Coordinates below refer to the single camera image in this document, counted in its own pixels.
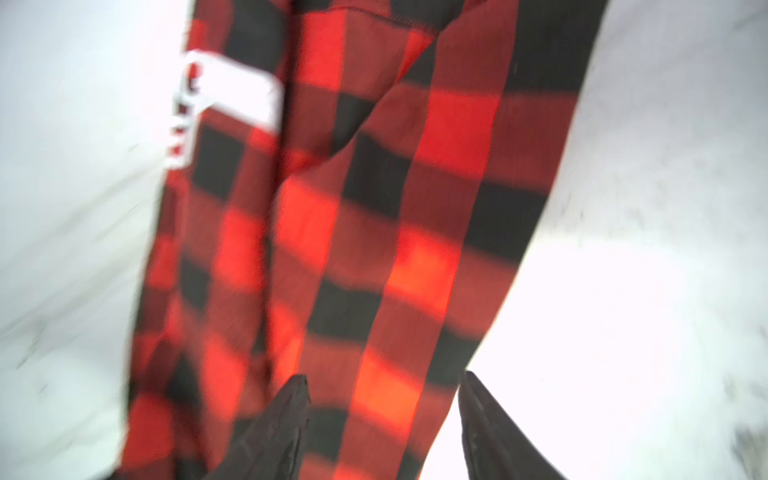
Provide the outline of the red black plaid shirt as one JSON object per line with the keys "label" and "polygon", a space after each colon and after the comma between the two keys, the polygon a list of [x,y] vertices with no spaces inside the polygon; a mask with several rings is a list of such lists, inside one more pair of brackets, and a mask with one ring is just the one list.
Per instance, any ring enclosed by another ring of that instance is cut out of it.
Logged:
{"label": "red black plaid shirt", "polygon": [[554,183],[602,1],[196,1],[118,479],[416,479]]}

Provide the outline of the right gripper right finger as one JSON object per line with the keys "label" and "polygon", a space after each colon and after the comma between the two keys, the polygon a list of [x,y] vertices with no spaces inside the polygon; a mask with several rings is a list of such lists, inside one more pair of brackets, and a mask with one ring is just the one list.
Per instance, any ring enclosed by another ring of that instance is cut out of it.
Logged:
{"label": "right gripper right finger", "polygon": [[471,480],[564,480],[471,371],[458,389],[462,447]]}

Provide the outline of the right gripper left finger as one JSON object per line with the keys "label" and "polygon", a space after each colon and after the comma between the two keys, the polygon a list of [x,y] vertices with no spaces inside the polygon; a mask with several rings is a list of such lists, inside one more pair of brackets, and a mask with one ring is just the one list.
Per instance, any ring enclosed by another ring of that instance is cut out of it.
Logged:
{"label": "right gripper left finger", "polygon": [[309,388],[293,375],[205,480],[296,480],[306,448]]}

